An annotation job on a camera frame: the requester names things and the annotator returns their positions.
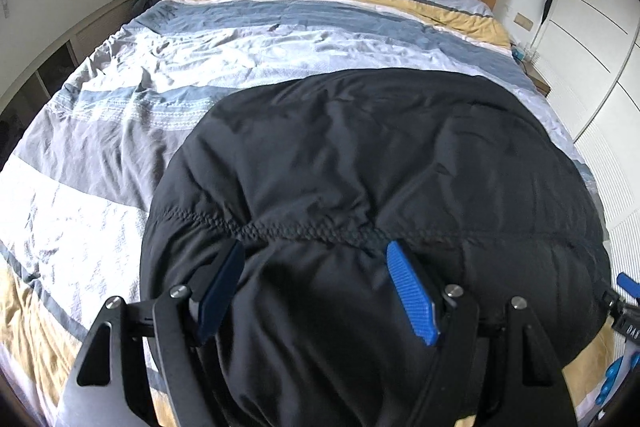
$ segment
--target striped duvet cover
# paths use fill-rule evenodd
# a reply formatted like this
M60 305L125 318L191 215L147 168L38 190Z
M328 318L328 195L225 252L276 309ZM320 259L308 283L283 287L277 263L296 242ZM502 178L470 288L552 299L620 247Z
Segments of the striped duvet cover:
M0 366L43 425L111 295L139 299L140 243L175 150L229 93L351 68L482 75L512 92L596 194L555 113L477 0L163 0L122 27L37 115L0 173ZM610 330L567 369L576 403ZM147 351L162 425L174 421Z

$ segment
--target white cabinet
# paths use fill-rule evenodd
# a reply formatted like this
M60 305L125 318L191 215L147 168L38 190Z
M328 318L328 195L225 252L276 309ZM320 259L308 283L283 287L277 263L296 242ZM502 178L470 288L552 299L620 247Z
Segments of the white cabinet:
M611 92L640 23L639 0L553 0L533 63L574 139Z
M640 107L640 46L638 44L631 50L619 82L636 106Z
M576 145L598 184L613 275L624 271L636 280L640 280L639 144L640 109L616 83Z

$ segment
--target black jacket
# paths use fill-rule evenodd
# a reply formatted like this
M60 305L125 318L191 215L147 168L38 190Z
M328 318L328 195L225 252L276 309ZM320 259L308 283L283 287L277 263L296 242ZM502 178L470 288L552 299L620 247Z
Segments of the black jacket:
M229 237L246 267L201 357L232 425L404 425L434 357L388 275L392 239L489 323L524 296L563 364L605 318L593 283L609 260L580 175L481 77L339 71L228 96L159 184L142 299Z

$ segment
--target screw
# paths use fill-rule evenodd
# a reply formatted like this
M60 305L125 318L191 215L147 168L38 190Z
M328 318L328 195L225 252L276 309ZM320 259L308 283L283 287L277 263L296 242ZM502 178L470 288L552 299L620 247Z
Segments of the screw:
M457 297L462 297L464 292L465 291L462 289L462 287L458 286L457 284L447 284L446 286L444 286L444 293L454 299Z
M189 288L184 284L178 284L169 290L169 295L171 295L174 299L179 299L180 297L184 297L189 292Z
M107 302L105 302L105 306L107 306L108 310L116 309L118 306L122 304L122 299L120 297L109 297Z
M511 299L511 306L516 310L523 310L527 307L527 301L524 297L514 297Z

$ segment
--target light switch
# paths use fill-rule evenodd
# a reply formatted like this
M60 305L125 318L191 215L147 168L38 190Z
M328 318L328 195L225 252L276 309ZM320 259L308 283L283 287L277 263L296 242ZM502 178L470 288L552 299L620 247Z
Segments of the light switch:
M528 32L530 32L533 28L533 21L527 19L522 13L518 13L513 22L515 22L518 26L522 26Z

